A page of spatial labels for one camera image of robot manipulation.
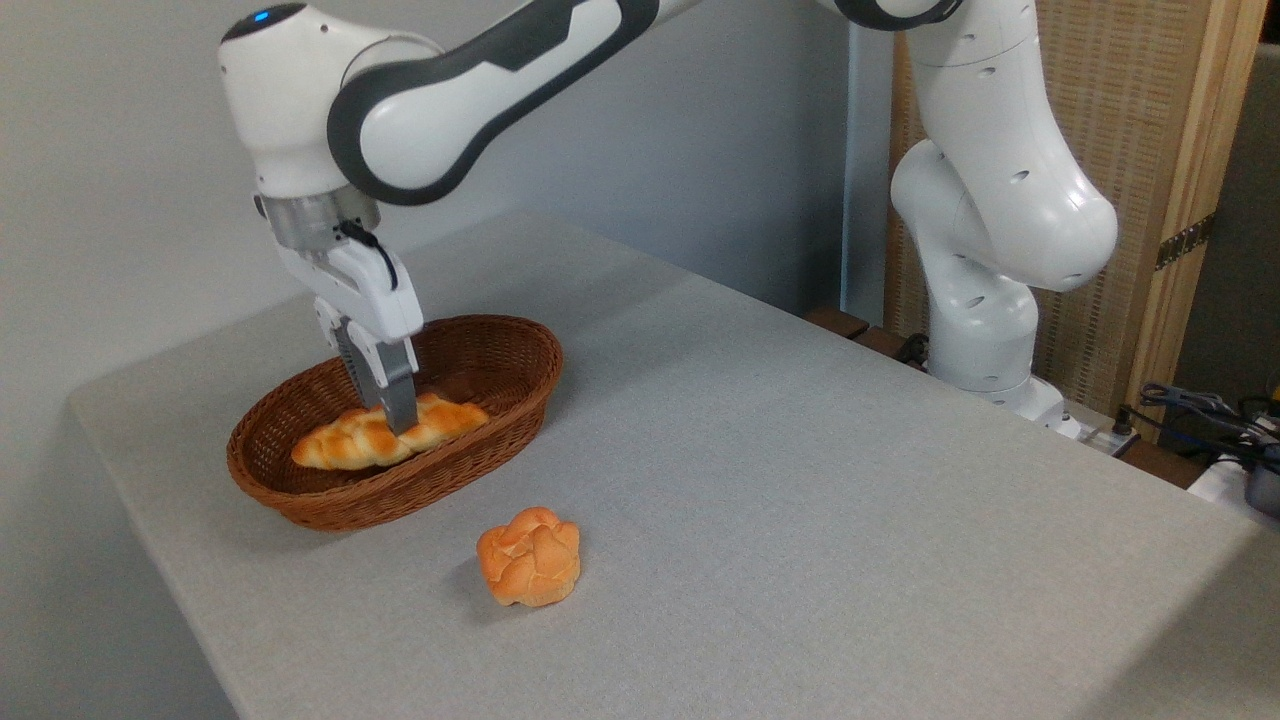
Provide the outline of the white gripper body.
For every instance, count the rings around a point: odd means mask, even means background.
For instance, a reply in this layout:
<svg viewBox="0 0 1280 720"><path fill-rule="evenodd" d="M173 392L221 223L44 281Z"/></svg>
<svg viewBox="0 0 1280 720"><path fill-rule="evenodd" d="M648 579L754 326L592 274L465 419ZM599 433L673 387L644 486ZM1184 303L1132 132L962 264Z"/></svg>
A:
<svg viewBox="0 0 1280 720"><path fill-rule="evenodd" d="M417 333L422 310L404 264L392 254L343 240L323 252L276 246L285 269L381 342Z"/></svg>

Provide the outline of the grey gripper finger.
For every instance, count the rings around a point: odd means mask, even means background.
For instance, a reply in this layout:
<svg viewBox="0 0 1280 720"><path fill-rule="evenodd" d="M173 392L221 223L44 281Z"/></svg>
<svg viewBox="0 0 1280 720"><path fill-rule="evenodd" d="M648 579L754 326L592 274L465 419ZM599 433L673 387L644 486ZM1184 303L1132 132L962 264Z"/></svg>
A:
<svg viewBox="0 0 1280 720"><path fill-rule="evenodd" d="M358 351L349 336L349 318L340 314L334 306L320 296L314 299L314 309L326 341L332 348L337 351L338 357L342 360L349 382L353 386L361 404L364 406L369 406L367 368L362 354Z"/></svg>
<svg viewBox="0 0 1280 720"><path fill-rule="evenodd" d="M381 342L348 323L348 373L366 409L380 407L390 432L402 436L419 423L413 374L419 363L408 337Z"/></svg>

